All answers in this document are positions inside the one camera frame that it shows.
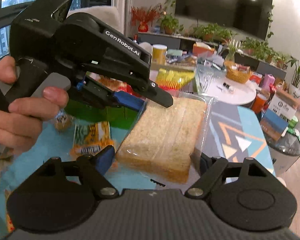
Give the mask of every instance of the woven basket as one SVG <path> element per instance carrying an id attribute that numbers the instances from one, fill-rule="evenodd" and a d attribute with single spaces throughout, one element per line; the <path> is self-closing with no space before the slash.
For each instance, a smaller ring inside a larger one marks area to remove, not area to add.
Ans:
<path id="1" fill-rule="evenodd" d="M 231 66 L 234 62 L 232 61 L 225 61 L 224 65 L 227 67 L 227 75 L 226 78 L 231 79 L 233 81 L 239 82 L 241 84 L 245 84 L 249 78 L 252 76 L 252 71 L 248 73 L 244 73 L 242 71 L 233 70 Z"/>

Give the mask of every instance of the white flower pot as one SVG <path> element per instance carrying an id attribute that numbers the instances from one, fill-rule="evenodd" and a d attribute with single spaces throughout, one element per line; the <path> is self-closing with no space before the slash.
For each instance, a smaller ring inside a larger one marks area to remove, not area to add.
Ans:
<path id="1" fill-rule="evenodd" d="M 289 94 L 293 95 L 294 98 L 300 97 L 299 89 L 292 84 L 290 84 L 290 86 L 289 86 Z"/>

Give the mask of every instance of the screw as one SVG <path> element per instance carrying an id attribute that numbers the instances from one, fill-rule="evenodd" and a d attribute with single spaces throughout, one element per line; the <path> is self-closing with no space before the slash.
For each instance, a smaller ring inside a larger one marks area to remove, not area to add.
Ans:
<path id="1" fill-rule="evenodd" d="M 188 194 L 194 197 L 199 197 L 203 195 L 203 190 L 200 188 L 193 187 L 191 189 L 188 189 Z"/>
<path id="2" fill-rule="evenodd" d="M 113 196 L 117 191 L 113 187 L 104 187 L 100 192 L 104 196 Z"/>

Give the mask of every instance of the bread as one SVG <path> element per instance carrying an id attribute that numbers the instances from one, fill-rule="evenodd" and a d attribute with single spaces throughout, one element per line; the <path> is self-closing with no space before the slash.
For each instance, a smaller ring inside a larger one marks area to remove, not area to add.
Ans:
<path id="1" fill-rule="evenodd" d="M 116 159 L 131 168 L 185 183 L 205 110 L 205 102 L 189 98 L 174 97 L 169 108 L 150 101 Z"/>

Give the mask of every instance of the blue table surface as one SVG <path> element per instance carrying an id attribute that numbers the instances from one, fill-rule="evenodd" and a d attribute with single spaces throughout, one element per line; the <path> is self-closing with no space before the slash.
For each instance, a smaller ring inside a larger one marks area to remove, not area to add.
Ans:
<path id="1" fill-rule="evenodd" d="M 246 108 L 216 102 L 208 119 L 209 128 L 206 134 L 202 152 L 208 156 L 220 155 L 228 157 L 229 161 L 242 162 L 247 156 L 255 157 L 264 167 L 274 174 L 272 160 L 265 139 L 255 114 Z M 5 189 L 17 188 L 43 162 L 54 156 L 60 156 L 62 161 L 70 161 L 69 151 L 73 144 L 74 127 L 64 133 L 58 133 L 50 123 L 44 124 L 44 130 L 34 147 L 16 158 L 11 166 L 2 173 L 0 180 L 0 239 L 8 234 L 6 226 Z M 111 127 L 112 138 L 120 143 L 128 130 Z M 250 145 L 241 150 L 238 137 L 250 141 Z M 155 189 L 158 185 L 150 181 L 148 175 L 130 170 L 119 165 L 116 172 L 106 173 L 106 179 L 120 192 L 124 188 Z"/>

